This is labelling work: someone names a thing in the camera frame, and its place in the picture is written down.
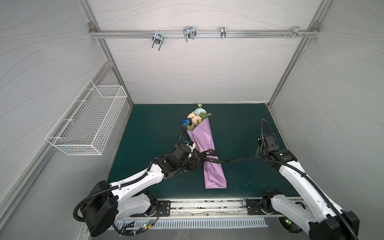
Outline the mint fake flower stem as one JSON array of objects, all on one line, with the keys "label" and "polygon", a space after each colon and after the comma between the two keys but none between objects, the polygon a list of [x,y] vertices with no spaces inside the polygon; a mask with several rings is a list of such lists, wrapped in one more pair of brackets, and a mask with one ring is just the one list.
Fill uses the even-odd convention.
[{"label": "mint fake flower stem", "polygon": [[194,110],[194,114],[198,117],[200,117],[203,120],[210,117],[212,113],[208,113],[204,108],[203,104],[197,104],[197,108]]}]

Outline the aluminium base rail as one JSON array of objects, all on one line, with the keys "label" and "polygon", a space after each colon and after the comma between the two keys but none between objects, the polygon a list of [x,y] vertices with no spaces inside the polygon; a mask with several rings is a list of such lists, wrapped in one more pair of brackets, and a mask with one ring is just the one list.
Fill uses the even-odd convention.
[{"label": "aluminium base rail", "polygon": [[235,216],[248,215],[247,209],[242,205],[243,199],[186,199],[186,200],[163,200],[171,202],[171,212],[169,217],[222,217],[233,218]]}]

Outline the green table mat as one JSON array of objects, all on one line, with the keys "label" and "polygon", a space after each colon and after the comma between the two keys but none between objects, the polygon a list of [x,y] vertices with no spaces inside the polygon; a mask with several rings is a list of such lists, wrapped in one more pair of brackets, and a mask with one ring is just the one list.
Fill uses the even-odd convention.
[{"label": "green table mat", "polygon": [[[135,105],[126,125],[108,182],[130,177],[148,167],[150,161],[172,150],[180,137],[181,122],[195,105]],[[149,188],[157,198],[261,197],[279,190],[287,197],[298,194],[292,185],[256,158],[260,128],[266,120],[277,132],[264,104],[209,105],[210,125],[218,157],[227,179],[226,189],[206,189],[202,169],[177,175]]]}]

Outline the aluminium crossbar rail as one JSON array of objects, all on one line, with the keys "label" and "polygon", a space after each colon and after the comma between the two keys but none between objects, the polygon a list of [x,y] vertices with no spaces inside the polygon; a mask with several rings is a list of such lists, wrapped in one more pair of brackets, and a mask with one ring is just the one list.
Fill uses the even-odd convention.
[{"label": "aluminium crossbar rail", "polygon": [[[284,38],[282,34],[290,34],[293,30],[229,30],[226,38],[250,39],[250,38]],[[196,39],[221,39],[221,30],[196,30]],[[300,30],[309,35],[308,38],[317,38],[321,32]],[[157,31],[96,31],[90,33],[93,39],[151,39],[154,33],[163,35],[164,39],[183,39],[182,30],[157,30]]]}]

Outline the metal U-bolt clamp left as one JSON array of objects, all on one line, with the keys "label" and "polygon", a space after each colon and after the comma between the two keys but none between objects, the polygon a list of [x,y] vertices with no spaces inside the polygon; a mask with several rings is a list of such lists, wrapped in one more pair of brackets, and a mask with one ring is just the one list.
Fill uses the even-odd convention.
[{"label": "metal U-bolt clamp left", "polygon": [[158,51],[160,51],[162,44],[164,42],[164,37],[163,35],[159,33],[154,33],[152,37],[153,43],[152,43],[152,48],[154,48],[155,45],[158,45]]}]

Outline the metal bolt clamp right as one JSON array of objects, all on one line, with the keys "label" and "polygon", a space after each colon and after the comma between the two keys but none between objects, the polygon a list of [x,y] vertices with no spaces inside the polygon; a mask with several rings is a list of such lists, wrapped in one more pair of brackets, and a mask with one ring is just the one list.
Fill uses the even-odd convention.
[{"label": "metal bolt clamp right", "polygon": [[293,31],[290,34],[282,34],[282,36],[284,38],[291,38],[291,39],[294,39],[294,38],[302,38],[303,39],[303,38],[308,38],[309,37],[308,34],[301,33],[299,28],[293,29]]}]

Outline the metal bracket clamp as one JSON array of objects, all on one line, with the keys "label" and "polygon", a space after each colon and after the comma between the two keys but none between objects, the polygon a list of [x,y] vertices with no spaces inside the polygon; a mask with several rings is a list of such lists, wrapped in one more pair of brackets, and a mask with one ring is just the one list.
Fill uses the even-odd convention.
[{"label": "metal bracket clamp", "polygon": [[226,27],[221,27],[221,39],[225,39],[227,35]]}]

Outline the pink purple wrapping paper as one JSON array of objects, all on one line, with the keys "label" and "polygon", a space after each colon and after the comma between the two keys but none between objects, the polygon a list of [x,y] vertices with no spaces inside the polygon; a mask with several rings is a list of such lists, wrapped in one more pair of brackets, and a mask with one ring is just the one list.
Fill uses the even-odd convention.
[{"label": "pink purple wrapping paper", "polygon": [[[209,118],[203,120],[193,131],[187,130],[187,133],[199,152],[215,150]],[[226,189],[227,180],[222,165],[205,162],[204,181],[206,189]]]}]

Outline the white vent grille strip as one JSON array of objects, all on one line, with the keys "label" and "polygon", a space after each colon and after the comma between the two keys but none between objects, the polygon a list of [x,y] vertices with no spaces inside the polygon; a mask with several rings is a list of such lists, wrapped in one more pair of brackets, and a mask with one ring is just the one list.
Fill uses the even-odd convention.
[{"label": "white vent grille strip", "polygon": [[159,219],[152,228],[155,230],[175,229],[248,229],[267,228],[264,218],[208,218],[208,219]]}]

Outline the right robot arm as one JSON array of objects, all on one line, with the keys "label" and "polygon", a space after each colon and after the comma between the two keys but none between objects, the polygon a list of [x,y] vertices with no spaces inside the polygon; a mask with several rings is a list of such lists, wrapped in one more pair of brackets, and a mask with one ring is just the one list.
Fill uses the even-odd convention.
[{"label": "right robot arm", "polygon": [[281,150],[274,134],[258,137],[256,156],[279,172],[295,188],[307,204],[304,209],[278,190],[267,191],[261,209],[271,215],[278,212],[296,224],[311,240],[356,240],[360,220],[331,200],[305,172],[289,150]]}]

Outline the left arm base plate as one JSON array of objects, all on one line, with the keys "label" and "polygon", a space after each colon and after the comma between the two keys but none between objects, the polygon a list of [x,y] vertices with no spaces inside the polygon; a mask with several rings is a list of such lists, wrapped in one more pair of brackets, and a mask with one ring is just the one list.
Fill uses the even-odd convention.
[{"label": "left arm base plate", "polygon": [[134,214],[131,217],[169,217],[171,212],[170,201],[157,201],[152,203],[143,214]]}]

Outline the peach fake flower stem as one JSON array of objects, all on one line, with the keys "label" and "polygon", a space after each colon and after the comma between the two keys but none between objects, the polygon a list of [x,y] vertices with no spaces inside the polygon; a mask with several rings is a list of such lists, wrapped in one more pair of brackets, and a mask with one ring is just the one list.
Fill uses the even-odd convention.
[{"label": "peach fake flower stem", "polygon": [[188,119],[191,120],[192,124],[194,126],[197,126],[198,124],[201,123],[202,121],[202,117],[199,116],[199,115],[196,115],[194,112],[190,113],[188,116],[187,116]]}]

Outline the blue fake flower stem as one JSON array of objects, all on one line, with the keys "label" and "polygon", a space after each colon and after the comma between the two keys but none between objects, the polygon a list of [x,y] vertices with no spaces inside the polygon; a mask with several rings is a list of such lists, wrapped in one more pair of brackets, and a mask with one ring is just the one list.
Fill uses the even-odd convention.
[{"label": "blue fake flower stem", "polygon": [[182,120],[181,124],[184,125],[184,126],[191,126],[192,121],[191,121],[191,119],[186,118],[186,119]]}]

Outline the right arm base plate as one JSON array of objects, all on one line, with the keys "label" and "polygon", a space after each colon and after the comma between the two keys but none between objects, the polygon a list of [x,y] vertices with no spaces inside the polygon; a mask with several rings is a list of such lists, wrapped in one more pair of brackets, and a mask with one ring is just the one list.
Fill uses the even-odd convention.
[{"label": "right arm base plate", "polygon": [[272,208],[269,200],[265,199],[243,199],[242,205],[247,209],[248,215],[279,215],[280,213]]}]

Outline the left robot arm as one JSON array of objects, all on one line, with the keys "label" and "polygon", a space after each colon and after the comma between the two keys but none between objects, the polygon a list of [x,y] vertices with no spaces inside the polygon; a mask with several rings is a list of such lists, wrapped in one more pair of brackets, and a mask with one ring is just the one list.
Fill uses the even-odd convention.
[{"label": "left robot arm", "polygon": [[115,225],[115,221],[136,214],[156,212],[158,200],[144,190],[177,173],[190,172],[204,164],[203,154],[194,147],[180,144],[174,150],[150,162],[143,171],[124,180],[108,184],[97,183],[87,197],[73,210],[73,218],[84,222],[92,237],[97,237]]}]

